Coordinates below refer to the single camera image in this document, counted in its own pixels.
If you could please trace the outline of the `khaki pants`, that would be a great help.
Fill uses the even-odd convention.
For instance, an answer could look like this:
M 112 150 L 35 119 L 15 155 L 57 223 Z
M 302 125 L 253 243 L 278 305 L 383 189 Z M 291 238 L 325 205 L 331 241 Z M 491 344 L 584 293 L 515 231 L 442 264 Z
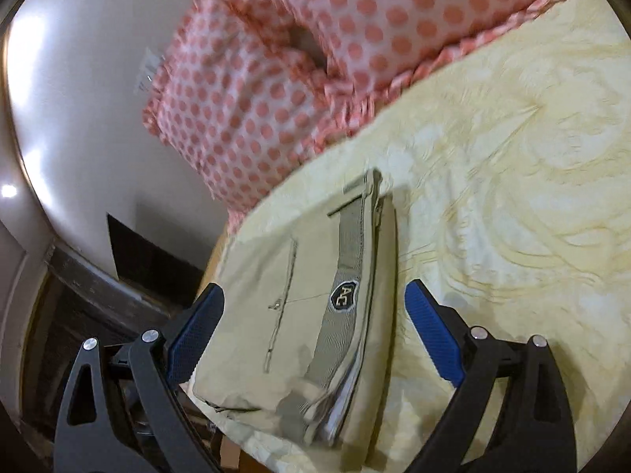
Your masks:
M 232 240 L 225 309 L 189 392 L 225 434 L 295 445 L 318 472 L 362 468 L 396 313 L 397 222 L 369 170 L 277 231 Z

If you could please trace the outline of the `dark bedside cabinet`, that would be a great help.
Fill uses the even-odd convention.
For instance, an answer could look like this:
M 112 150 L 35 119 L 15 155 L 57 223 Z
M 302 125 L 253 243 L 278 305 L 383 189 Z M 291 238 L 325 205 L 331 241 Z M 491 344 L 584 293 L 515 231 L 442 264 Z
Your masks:
M 112 215 L 107 216 L 107 227 L 121 281 L 170 306 L 192 306 L 202 279 L 199 268 L 161 249 Z

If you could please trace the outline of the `yellow floral bed sheet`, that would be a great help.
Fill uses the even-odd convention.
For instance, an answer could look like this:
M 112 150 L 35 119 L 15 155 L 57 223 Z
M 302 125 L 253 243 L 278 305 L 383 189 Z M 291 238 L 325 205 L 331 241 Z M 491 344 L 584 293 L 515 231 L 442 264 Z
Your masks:
M 415 84 L 294 172 L 239 239 L 376 168 L 398 281 L 502 339 L 546 337 L 577 464 L 603 472 L 630 402 L 630 39 L 607 0 L 566 0 Z

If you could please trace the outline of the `left pink polka-dot pillow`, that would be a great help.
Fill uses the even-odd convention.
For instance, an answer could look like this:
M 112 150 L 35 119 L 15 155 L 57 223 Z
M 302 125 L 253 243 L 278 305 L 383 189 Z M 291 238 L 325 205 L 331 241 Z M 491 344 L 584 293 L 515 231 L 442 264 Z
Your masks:
M 192 0 L 142 111 L 147 131 L 227 208 L 230 231 L 284 178 L 379 110 L 292 47 L 294 23 L 274 0 Z

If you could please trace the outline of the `pink polka-dot pillow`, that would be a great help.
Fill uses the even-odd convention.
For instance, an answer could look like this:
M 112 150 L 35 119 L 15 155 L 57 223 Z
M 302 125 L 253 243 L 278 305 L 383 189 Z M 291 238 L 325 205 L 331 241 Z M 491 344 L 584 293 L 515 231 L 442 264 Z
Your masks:
M 294 23 L 274 0 L 192 0 L 142 111 L 147 131 L 227 208 L 230 231 L 284 178 L 379 110 L 292 47 Z
M 389 99 L 565 0 L 224 0 L 270 39 L 307 30 L 329 101 Z

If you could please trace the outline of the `right pink polka-dot pillow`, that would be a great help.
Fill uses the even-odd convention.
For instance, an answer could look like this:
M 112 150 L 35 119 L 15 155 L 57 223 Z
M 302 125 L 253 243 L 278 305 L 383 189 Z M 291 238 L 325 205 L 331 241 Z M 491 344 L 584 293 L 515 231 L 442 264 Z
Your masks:
M 307 30 L 329 101 L 389 99 L 565 0 L 224 0 L 270 39 Z

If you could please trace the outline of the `white wall socket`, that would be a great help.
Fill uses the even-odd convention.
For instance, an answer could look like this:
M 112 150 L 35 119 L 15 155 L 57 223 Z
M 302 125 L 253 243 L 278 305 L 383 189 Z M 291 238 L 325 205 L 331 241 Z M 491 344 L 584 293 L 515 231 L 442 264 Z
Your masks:
M 135 94 L 150 90 L 162 62 L 164 62 L 164 56 L 162 54 L 156 54 L 156 52 L 150 50 L 150 48 L 144 50 L 134 85 Z

